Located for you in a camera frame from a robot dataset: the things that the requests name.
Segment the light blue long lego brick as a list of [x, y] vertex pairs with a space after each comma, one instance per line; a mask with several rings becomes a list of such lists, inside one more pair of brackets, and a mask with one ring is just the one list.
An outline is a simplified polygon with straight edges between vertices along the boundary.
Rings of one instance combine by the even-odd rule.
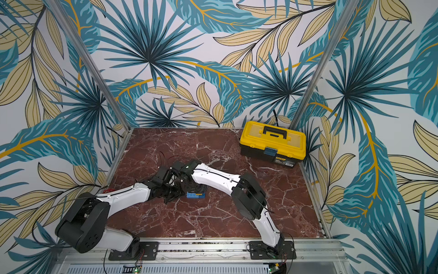
[[205, 193], [192, 193], [192, 192], [188, 192], [186, 197], [188, 199], [204, 199], [205, 198]]

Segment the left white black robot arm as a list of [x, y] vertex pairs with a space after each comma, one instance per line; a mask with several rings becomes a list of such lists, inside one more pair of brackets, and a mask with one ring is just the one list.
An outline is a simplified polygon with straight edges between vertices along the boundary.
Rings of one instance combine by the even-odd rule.
[[108, 218], [155, 198], [168, 203], [183, 196], [177, 175], [172, 168], [161, 167], [153, 177], [133, 186], [106, 194], [84, 193], [68, 209], [55, 234], [79, 253], [105, 248], [134, 258], [140, 253], [139, 238], [125, 230], [109, 228]]

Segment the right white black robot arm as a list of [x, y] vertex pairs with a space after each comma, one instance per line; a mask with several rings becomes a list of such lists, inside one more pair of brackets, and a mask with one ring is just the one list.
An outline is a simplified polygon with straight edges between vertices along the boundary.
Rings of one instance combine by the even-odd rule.
[[229, 195], [237, 211], [255, 225], [267, 249], [279, 253], [284, 237], [270, 216], [266, 193], [253, 175], [229, 174], [198, 160], [175, 162], [171, 170], [185, 186], [205, 185]]

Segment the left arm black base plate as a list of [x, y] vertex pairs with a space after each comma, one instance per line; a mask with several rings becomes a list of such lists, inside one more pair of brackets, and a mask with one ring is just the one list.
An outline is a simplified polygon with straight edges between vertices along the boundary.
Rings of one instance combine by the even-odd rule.
[[159, 242], [133, 243], [126, 251], [111, 250], [109, 261], [154, 261], [156, 260]]

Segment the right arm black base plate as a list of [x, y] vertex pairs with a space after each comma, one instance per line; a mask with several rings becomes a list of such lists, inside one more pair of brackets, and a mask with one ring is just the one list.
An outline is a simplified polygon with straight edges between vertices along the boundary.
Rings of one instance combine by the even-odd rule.
[[247, 245], [252, 260], [294, 260], [297, 258], [294, 242], [285, 241], [270, 247], [262, 241], [250, 241]]

